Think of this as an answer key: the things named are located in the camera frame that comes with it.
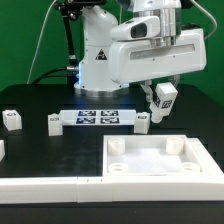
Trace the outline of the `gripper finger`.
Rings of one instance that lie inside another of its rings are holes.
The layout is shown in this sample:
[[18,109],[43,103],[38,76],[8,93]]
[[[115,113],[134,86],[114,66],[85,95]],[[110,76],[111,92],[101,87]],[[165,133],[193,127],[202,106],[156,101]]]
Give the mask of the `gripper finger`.
[[140,86],[141,86],[142,90],[145,92],[146,101],[148,103],[153,102],[153,90],[151,88],[151,85],[152,85],[151,80],[145,80],[145,81],[140,83]]
[[174,87],[177,87],[180,82],[180,75],[170,76],[168,80],[173,84]]

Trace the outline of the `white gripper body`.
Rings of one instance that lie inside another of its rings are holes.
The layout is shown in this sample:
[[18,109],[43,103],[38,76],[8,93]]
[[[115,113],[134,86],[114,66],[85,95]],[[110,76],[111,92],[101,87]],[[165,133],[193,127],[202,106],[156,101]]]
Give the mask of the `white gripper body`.
[[116,42],[109,50],[109,76],[132,83],[203,70],[206,50],[202,29],[184,30],[176,44],[153,48],[149,40]]

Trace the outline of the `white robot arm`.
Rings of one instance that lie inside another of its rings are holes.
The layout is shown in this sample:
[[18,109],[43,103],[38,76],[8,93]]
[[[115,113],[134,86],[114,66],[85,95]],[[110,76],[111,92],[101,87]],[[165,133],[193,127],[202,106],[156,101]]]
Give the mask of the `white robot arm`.
[[99,6],[83,9],[80,94],[111,97],[134,82],[202,70],[204,32],[181,28],[181,0],[117,0],[136,16],[120,24]]

